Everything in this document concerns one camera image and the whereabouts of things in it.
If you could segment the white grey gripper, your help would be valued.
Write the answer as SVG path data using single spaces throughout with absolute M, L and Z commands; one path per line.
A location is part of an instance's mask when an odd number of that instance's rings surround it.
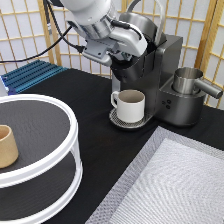
M 109 37 L 98 40 L 87 39 L 82 55 L 94 62 L 110 67 L 112 65 L 111 55 L 117 49 L 117 42 Z

